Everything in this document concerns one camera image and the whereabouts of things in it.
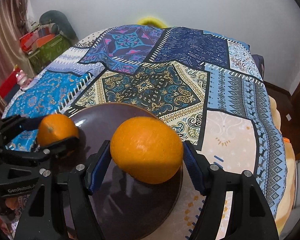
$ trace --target pink pig figurine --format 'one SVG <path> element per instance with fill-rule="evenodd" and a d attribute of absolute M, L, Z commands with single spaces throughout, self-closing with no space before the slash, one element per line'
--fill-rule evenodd
<path fill-rule="evenodd" d="M 17 78 L 17 83 L 20 86 L 20 88 L 25 88 L 32 81 L 32 79 L 28 78 L 27 74 L 24 73 L 23 70 L 20 70 L 20 72 L 18 72 L 16 74 L 16 78 Z"/>

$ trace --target patchwork blanket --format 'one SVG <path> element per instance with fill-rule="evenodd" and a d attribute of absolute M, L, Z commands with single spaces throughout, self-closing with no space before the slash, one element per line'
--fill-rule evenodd
<path fill-rule="evenodd" d="M 53 112 L 72 116 L 106 102 L 151 111 L 210 163 L 226 171 L 253 172 L 276 216 L 286 183 L 284 146 L 247 44 L 184 27 L 103 30 L 47 66 L 14 96 L 3 117 Z M 29 151 L 35 136 L 36 131 L 24 132 L 10 148 Z M 181 239 L 191 234 L 204 202 L 185 173 L 177 207 L 162 225 L 167 234 Z M 231 198 L 229 192 L 219 238 L 226 231 Z"/>

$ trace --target floor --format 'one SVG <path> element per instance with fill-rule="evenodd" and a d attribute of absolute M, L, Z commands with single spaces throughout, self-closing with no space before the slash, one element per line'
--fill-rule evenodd
<path fill-rule="evenodd" d="M 290 140 L 295 155 L 300 152 L 300 121 L 294 113 L 292 104 L 287 95 L 273 90 L 266 86 L 268 95 L 277 102 L 277 109 L 281 116 L 281 133 L 283 137 Z M 288 121 L 286 115 L 290 114 L 291 120 Z"/>

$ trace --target beige satin curtain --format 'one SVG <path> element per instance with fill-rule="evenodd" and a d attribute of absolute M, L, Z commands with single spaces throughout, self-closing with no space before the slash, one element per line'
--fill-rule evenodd
<path fill-rule="evenodd" d="M 19 38 L 25 33 L 27 0 L 0 0 L 0 85 L 18 64 L 29 77 L 34 72 L 20 48 Z M 0 113 L 4 102 L 0 98 Z"/>

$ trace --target bed cover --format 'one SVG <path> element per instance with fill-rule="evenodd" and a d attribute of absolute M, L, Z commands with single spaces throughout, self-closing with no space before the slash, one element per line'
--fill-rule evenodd
<path fill-rule="evenodd" d="M 3 117 L 72 116 L 106 102 L 151 111 L 225 171 L 252 171 L 276 218 L 286 191 L 285 150 L 247 44 L 185 27 L 124 25 L 99 31 L 68 49 L 19 90 Z M 23 132 L 10 148 L 30 151 L 35 136 L 36 131 Z M 184 169 L 174 210 L 146 239 L 188 238 L 204 199 Z M 231 199 L 228 192 L 217 239 L 226 233 Z M 26 196 L 18 201 L 13 230 Z"/>

